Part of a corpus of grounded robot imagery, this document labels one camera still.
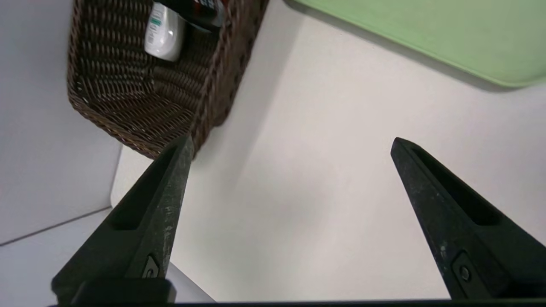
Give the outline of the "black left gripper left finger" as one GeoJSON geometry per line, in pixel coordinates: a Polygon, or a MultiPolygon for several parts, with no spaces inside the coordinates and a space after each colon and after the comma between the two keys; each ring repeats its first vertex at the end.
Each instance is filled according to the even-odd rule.
{"type": "Polygon", "coordinates": [[[166,278],[194,146],[168,145],[52,279],[59,304],[173,304],[166,278]]]}

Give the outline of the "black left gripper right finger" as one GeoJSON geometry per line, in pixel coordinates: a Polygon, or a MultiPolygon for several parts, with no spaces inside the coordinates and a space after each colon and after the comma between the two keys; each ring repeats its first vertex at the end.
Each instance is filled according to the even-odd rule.
{"type": "Polygon", "coordinates": [[[390,155],[453,300],[545,299],[542,243],[417,144],[390,155]]]}

